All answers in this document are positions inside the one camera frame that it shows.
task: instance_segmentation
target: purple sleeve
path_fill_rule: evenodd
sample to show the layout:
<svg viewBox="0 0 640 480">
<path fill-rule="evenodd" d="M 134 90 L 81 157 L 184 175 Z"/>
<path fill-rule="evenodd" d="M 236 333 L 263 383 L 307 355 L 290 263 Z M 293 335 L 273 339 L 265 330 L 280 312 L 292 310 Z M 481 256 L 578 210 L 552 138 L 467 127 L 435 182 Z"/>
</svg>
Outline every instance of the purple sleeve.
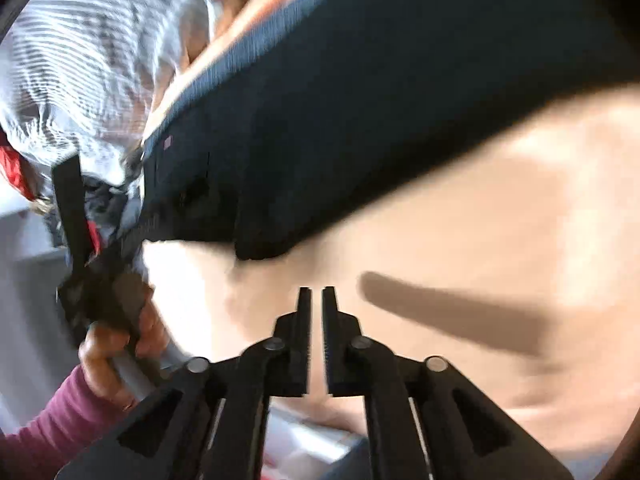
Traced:
<svg viewBox="0 0 640 480">
<path fill-rule="evenodd" d="M 76 367 L 40 415 L 18 433 L 0 436 L 2 464 L 12 480 L 52 480 L 122 416 L 94 395 Z"/>
</svg>

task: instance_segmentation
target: screw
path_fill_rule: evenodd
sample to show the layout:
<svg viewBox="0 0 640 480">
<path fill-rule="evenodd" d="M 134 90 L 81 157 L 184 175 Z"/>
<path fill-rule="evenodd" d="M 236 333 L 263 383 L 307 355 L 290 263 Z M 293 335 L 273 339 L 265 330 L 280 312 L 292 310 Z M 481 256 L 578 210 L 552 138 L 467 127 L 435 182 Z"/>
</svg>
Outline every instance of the screw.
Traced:
<svg viewBox="0 0 640 480">
<path fill-rule="evenodd" d="M 358 335 L 351 340 L 351 346 L 357 350 L 364 350 L 371 346 L 371 339 L 363 335 Z"/>
<path fill-rule="evenodd" d="M 427 359 L 427 368 L 432 372 L 443 372 L 449 368 L 449 364 L 442 357 L 429 357 Z"/>
<path fill-rule="evenodd" d="M 187 363 L 187 370 L 192 374 L 201 374 L 209 368 L 209 361 L 204 357 L 194 357 Z"/>
<path fill-rule="evenodd" d="M 282 350 L 284 348 L 284 341 L 279 337 L 270 337 L 264 342 L 264 347 L 267 350 Z"/>
</svg>

